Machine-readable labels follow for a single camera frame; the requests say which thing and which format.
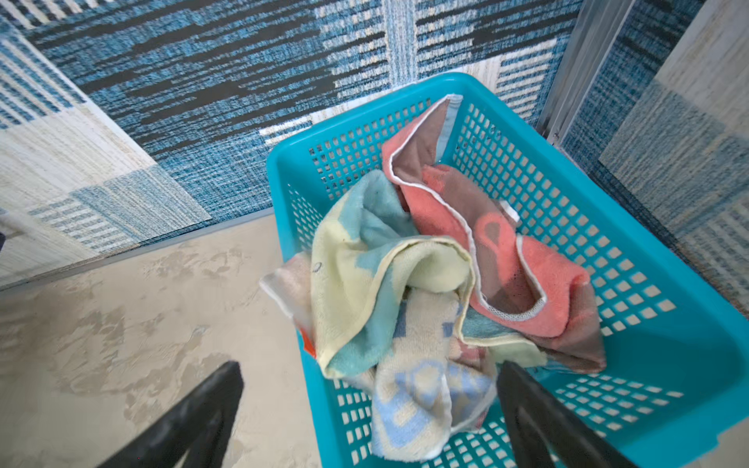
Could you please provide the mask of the pastel blue letter towel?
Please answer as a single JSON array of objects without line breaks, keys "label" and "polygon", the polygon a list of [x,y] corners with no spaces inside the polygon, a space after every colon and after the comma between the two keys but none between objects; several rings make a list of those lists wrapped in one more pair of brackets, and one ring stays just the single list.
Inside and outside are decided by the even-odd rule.
[{"label": "pastel blue letter towel", "polygon": [[[261,280],[316,359],[310,253],[299,253]],[[458,294],[408,288],[390,349],[372,368],[339,380],[372,400],[372,450],[398,461],[435,458],[450,436],[477,427],[495,399],[495,372],[456,337]]]}]

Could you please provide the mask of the pink red towel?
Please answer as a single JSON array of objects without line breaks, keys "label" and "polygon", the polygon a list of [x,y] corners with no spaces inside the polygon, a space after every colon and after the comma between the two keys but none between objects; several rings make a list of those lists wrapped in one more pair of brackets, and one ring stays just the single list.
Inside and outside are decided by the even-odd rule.
[{"label": "pink red towel", "polygon": [[458,128],[459,95],[447,95],[382,148],[382,167],[417,230],[455,239],[476,275],[458,337],[501,359],[530,351],[579,374],[607,366],[590,275],[518,232],[520,216],[441,159]]}]

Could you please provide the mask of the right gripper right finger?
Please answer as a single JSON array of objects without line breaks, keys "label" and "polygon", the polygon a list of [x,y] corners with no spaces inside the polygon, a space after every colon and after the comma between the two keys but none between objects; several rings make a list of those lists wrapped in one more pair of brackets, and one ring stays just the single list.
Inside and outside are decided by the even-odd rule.
[{"label": "right gripper right finger", "polygon": [[517,364],[502,364],[497,394],[519,467],[553,467],[552,454],[567,467],[634,465]]}]

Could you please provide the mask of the teal plastic basket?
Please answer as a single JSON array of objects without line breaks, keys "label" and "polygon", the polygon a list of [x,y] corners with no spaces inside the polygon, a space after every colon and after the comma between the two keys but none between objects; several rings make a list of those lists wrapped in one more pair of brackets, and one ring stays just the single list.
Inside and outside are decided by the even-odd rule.
[{"label": "teal plastic basket", "polygon": [[267,161],[282,255],[309,248],[382,145],[462,98],[442,161],[507,200],[522,231],[591,275],[608,366],[534,377],[641,467],[680,467],[748,415],[748,323],[690,267],[475,78],[448,73],[287,138]]}]

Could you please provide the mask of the yellow green towel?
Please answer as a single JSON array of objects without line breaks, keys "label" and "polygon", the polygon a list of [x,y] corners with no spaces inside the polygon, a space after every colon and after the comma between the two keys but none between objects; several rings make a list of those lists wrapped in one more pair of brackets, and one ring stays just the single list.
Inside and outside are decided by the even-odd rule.
[{"label": "yellow green towel", "polygon": [[457,293],[456,334],[466,344],[518,337],[470,305],[470,254],[451,237],[419,234],[380,170],[364,175],[319,223],[310,280],[315,354],[326,378],[357,376],[382,360],[408,288]]}]

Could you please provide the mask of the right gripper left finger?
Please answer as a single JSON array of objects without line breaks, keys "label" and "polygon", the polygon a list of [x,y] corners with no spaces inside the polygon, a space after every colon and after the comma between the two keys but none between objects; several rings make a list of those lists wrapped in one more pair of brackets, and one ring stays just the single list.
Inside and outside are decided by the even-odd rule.
[{"label": "right gripper left finger", "polygon": [[101,466],[222,466],[243,390],[240,364],[225,362]]}]

